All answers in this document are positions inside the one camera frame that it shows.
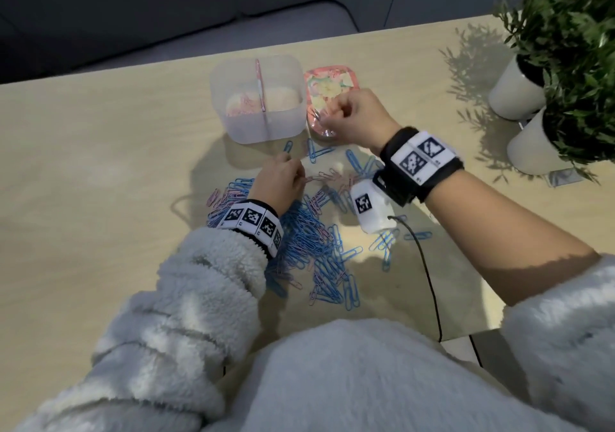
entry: hand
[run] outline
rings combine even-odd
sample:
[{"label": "hand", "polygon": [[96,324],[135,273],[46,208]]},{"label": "hand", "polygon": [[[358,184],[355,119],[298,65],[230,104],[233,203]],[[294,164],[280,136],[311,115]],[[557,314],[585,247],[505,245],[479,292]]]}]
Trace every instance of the hand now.
[{"label": "hand", "polygon": [[369,89],[338,95],[327,103],[322,116],[320,124],[335,133],[336,141],[366,147],[378,156],[401,129]]},{"label": "hand", "polygon": [[306,171],[298,159],[286,152],[269,158],[254,180],[248,199],[263,201],[281,217],[295,199],[303,195]]}]

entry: white fleece clothing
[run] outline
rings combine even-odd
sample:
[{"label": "white fleece clothing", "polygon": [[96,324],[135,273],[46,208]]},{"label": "white fleece clothing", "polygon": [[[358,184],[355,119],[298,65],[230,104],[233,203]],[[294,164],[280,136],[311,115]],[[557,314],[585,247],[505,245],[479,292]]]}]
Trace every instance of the white fleece clothing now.
[{"label": "white fleece clothing", "polygon": [[190,233],[156,290],[132,296],[111,322],[85,379],[16,431],[615,430],[615,257],[506,311],[502,333],[542,411],[419,333],[369,319],[268,346],[225,413],[210,376],[257,336],[266,264],[241,234]]}]

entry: black wrist strap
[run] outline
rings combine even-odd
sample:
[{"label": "black wrist strap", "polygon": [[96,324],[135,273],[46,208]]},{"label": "black wrist strap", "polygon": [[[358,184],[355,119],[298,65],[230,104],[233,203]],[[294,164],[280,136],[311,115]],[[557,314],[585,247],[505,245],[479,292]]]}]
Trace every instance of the black wrist strap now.
[{"label": "black wrist strap", "polygon": [[431,190],[457,170],[463,162],[436,137],[413,127],[400,129],[380,154],[384,169],[373,182],[391,200],[404,206],[415,197],[424,202]]},{"label": "black wrist strap", "polygon": [[277,214],[264,202],[248,199],[231,206],[217,228],[233,230],[254,241],[269,260],[277,256],[284,231]]}]

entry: white flower pot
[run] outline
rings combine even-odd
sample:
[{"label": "white flower pot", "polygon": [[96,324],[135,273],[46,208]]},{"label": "white flower pot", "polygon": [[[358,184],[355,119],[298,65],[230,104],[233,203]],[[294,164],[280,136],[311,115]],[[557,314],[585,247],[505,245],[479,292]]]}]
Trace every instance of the white flower pot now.
[{"label": "white flower pot", "polygon": [[506,149],[512,165],[529,175],[542,175],[552,171],[572,168],[562,160],[542,129],[544,108],[517,134]]},{"label": "white flower pot", "polygon": [[488,97],[489,106],[505,119],[521,119],[544,107],[546,100],[541,86],[530,81],[513,57]]}]

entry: clear plastic container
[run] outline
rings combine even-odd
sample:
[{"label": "clear plastic container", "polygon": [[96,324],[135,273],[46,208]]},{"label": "clear plastic container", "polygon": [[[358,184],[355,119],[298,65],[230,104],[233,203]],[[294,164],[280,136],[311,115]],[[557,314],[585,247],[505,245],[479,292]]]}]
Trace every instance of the clear plastic container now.
[{"label": "clear plastic container", "polygon": [[258,102],[256,113],[229,115],[229,104],[239,100],[242,94],[258,99],[254,58],[220,63],[209,77],[213,107],[231,139],[241,144],[293,137],[306,127],[306,88],[299,62],[290,55],[258,60],[265,92],[265,114]]}]

